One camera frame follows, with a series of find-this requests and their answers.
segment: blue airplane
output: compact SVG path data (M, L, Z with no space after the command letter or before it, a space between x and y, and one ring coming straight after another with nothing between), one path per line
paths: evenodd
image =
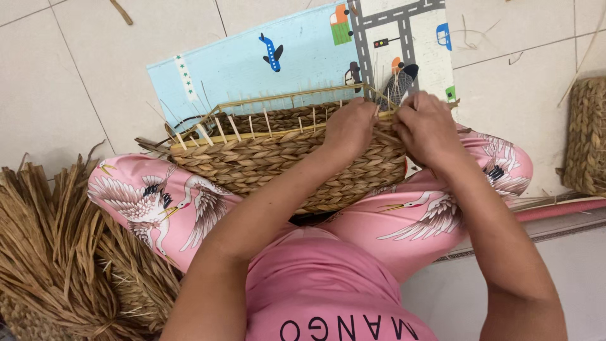
M263 60L271 66L272 70L275 72L280 72L280 62L278 59L280 59L280 56L284 51L284 46L280 45L277 49L274 49L273 41L271 41L270 38L263 36L263 33L261 33L259 40L264 42L265 46L267 47L267 56L263 56Z

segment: woman's left hand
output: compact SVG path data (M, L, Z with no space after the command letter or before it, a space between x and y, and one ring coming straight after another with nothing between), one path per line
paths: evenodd
M321 149L332 155L343 167L362 155L373 136L377 105L363 97L351 100L332 114L326 124L326 136Z

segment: woman's right hand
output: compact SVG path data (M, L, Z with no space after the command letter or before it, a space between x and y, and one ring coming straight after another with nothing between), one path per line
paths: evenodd
M393 117L392 129L418 161L440 174L470 158L459 141L448 104L425 91L402 102Z

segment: leg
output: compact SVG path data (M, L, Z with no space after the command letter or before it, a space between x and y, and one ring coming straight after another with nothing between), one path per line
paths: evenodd
M532 176L532 163L522 149L473 131L459 137L505 201L523 193ZM455 198L428 169L405 183L369 193L318 227L373 254L399 282L466 236Z
M140 154L103 161L88 196L183 272L215 223L242 197L174 164ZM296 228L286 223L284 233Z

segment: person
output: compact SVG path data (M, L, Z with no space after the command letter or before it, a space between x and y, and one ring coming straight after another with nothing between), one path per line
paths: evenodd
M288 222L366 150L375 107L336 111L321 147L246 199L144 155L93 172L91 199L187 272L161 340L436 340L398 282L466 235L488 287L480 339L567 339L545 263L504 202L528 186L528 155L457 125L433 95L408 97L393 123L427 169L315 227Z

